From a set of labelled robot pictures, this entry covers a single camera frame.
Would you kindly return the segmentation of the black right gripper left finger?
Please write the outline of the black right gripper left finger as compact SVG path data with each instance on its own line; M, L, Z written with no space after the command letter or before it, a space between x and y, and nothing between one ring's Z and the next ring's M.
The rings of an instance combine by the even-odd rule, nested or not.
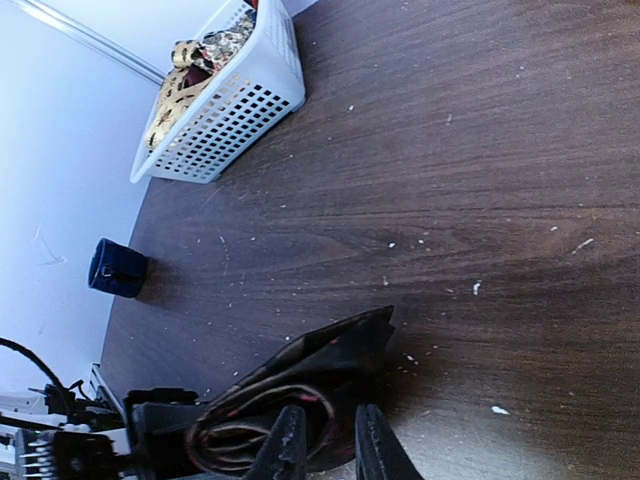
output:
M246 480L295 480L307 474L307 418L302 407L290 405L280 412Z

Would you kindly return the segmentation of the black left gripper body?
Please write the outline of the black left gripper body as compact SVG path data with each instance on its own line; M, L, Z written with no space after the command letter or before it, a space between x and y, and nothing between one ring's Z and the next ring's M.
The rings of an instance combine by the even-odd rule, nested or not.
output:
M187 454L187 430L204 412L195 391L131 390L123 401L127 438L140 479L194 479L204 473Z

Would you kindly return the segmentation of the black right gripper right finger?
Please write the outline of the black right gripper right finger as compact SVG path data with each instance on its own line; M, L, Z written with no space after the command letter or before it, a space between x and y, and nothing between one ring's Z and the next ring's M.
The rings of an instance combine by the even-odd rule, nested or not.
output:
M355 446L357 479L422 479L386 417L375 404L363 404L357 408Z

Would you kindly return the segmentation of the dark brown red patterned tie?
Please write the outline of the dark brown red patterned tie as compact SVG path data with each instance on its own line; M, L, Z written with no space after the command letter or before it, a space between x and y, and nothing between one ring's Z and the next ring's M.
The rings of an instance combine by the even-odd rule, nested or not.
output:
M243 476L287 406L305 412L309 471L353 460L356 410L374 395L393 313L391 305L375 308L285 345L206 404L184 436L189 460L203 471Z

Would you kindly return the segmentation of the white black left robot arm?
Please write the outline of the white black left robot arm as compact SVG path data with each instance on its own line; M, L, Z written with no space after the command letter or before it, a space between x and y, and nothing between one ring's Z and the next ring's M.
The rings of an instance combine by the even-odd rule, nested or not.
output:
M203 410L193 391L156 388L127 394L120 429L16 419L14 477L206 479L209 475L188 458L184 440Z

